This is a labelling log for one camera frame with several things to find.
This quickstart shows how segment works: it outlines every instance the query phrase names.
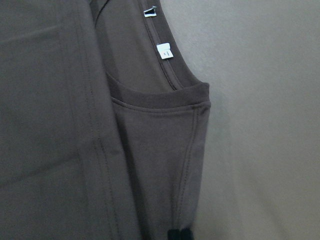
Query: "light gray surface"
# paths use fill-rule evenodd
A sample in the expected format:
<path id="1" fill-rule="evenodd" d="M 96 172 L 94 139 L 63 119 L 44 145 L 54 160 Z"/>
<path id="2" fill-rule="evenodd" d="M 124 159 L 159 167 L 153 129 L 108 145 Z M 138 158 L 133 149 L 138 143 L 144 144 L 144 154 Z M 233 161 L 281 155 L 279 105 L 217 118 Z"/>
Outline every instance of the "light gray surface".
<path id="1" fill-rule="evenodd" d="M 162 7 L 211 87 L 196 239 L 319 240 L 320 1 Z"/>

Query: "garment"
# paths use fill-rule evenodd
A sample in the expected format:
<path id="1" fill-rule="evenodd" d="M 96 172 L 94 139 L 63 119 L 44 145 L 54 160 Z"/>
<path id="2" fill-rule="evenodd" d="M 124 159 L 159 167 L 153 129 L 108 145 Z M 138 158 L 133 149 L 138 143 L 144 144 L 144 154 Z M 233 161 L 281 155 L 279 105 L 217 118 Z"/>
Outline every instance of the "garment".
<path id="1" fill-rule="evenodd" d="M 105 3 L 2 2 L 0 239 L 158 240 L 192 225 L 209 86 L 158 1 L 153 19 L 151 1 Z"/>

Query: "clothing label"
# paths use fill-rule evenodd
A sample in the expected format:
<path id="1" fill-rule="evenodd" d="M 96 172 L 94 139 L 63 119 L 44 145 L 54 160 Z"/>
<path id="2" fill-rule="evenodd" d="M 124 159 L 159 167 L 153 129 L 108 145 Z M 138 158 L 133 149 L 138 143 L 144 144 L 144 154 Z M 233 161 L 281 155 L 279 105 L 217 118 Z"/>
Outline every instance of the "clothing label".
<path id="1" fill-rule="evenodd" d="M 170 43 L 166 42 L 166 43 L 158 44 L 156 48 L 158 49 L 161 59 L 169 59 L 174 57 L 174 55 L 170 50 Z"/>
<path id="2" fill-rule="evenodd" d="M 144 11 L 143 11 L 143 14 L 144 14 L 144 16 L 145 16 L 146 18 L 157 16 L 156 6 L 152 6 L 152 8 L 149 8 L 149 9 L 147 9 L 147 10 L 144 10 Z"/>

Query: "white label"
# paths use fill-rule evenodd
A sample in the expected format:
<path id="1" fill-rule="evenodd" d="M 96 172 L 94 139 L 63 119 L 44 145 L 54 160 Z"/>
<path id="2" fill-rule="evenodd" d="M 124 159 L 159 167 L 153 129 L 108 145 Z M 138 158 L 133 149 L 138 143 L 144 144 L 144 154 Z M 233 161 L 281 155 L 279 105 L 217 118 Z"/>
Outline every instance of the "white label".
<path id="1" fill-rule="evenodd" d="M 170 43 L 166 42 L 158 44 L 156 48 L 158 49 L 161 59 L 169 59 L 174 57 L 170 50 Z"/>
<path id="2" fill-rule="evenodd" d="M 156 8 L 156 6 L 152 6 L 152 8 L 149 8 L 149 9 L 147 9 L 147 10 L 144 10 L 144 11 L 143 11 L 144 16 L 145 16 L 146 18 L 157 16 L 157 13 L 156 13 L 156 9 L 155 9 L 155 8 Z"/>

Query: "white tag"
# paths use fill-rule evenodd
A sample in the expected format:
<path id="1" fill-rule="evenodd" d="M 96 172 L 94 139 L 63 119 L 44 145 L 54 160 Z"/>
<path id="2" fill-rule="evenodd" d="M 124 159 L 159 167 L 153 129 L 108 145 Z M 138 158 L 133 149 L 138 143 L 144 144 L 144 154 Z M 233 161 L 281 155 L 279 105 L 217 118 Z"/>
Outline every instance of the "white tag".
<path id="1" fill-rule="evenodd" d="M 156 48 L 158 49 L 161 59 L 169 59 L 174 57 L 174 55 L 170 50 L 170 43 L 166 42 L 166 43 L 158 44 Z"/>
<path id="2" fill-rule="evenodd" d="M 147 9 L 147 10 L 144 10 L 144 11 L 143 11 L 144 16 L 145 16 L 146 18 L 157 16 L 157 13 L 156 13 L 156 9 L 155 9 L 155 8 L 156 8 L 156 6 L 152 6 L 152 8 L 149 8 L 149 9 Z"/>

